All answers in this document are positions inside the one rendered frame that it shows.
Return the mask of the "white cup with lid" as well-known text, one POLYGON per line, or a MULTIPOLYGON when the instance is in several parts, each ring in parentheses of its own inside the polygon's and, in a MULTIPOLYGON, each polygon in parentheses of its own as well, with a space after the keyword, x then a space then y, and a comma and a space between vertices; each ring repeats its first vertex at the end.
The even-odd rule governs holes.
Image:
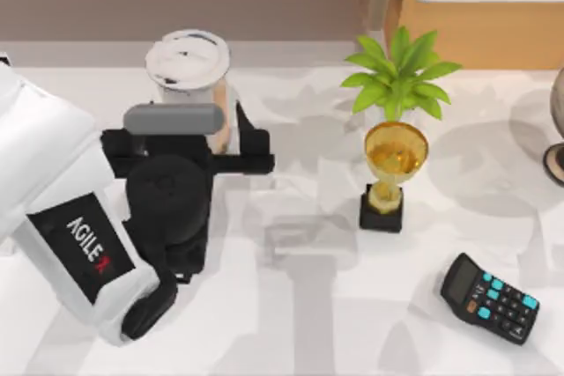
POLYGON ((226 81, 231 51, 215 33, 189 29, 169 33, 145 56, 145 69, 159 90, 158 102, 214 104, 223 113, 223 126, 208 135, 213 153, 226 153, 234 124, 234 100, 226 81))

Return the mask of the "wooden open shelf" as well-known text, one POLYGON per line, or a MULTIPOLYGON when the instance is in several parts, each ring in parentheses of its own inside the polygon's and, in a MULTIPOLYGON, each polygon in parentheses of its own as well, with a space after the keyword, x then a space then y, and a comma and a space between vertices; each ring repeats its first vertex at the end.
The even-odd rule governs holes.
POLYGON ((21 67, 138 67, 182 29, 223 37, 241 67, 332 65, 382 0, 0 0, 0 51, 21 67))

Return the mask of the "gold trophy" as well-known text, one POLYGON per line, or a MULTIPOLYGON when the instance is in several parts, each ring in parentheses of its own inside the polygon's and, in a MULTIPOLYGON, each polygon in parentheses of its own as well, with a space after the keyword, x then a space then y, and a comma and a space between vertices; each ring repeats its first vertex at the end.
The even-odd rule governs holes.
POLYGON ((429 144, 416 127, 382 122, 364 138, 364 155, 375 181, 360 197, 359 226, 363 230, 399 233, 403 226, 404 191, 428 158, 429 144))

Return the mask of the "green potted plant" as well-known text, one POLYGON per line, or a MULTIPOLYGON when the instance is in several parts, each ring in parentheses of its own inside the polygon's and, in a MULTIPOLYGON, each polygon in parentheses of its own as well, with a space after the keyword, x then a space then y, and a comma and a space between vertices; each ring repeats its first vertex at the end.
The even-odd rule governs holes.
POLYGON ((345 61, 363 70, 340 84, 359 90, 352 113, 379 107, 386 122, 399 122, 405 113, 421 109, 440 121, 442 104, 449 105, 451 99, 435 80, 461 70, 463 65, 438 56, 434 51, 437 35, 433 30, 413 40, 408 29, 400 26, 387 49, 375 39, 360 35, 357 42, 361 51, 347 56, 345 61))

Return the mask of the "wooden cupboard door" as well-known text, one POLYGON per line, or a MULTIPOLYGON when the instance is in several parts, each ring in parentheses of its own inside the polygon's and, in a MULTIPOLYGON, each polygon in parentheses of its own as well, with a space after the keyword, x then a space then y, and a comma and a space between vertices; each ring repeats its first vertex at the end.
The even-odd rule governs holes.
POLYGON ((437 31, 435 51, 467 70, 564 67, 564 4, 422 4, 389 0, 384 32, 437 31))

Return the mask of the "black calculator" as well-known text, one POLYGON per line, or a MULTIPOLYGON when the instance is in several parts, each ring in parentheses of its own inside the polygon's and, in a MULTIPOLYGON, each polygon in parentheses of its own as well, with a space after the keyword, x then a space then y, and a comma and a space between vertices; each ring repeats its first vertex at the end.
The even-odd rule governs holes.
POLYGON ((466 253, 451 263, 440 294, 459 320, 515 345, 528 340, 540 310, 538 299, 483 270, 466 253))

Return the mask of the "silver trophy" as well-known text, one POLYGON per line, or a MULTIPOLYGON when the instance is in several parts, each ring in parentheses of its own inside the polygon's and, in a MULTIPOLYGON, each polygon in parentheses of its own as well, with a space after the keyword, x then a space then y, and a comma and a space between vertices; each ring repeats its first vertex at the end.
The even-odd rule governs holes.
POLYGON ((562 141, 546 149, 543 167, 548 177, 564 187, 564 68, 560 69, 550 94, 550 114, 562 141))

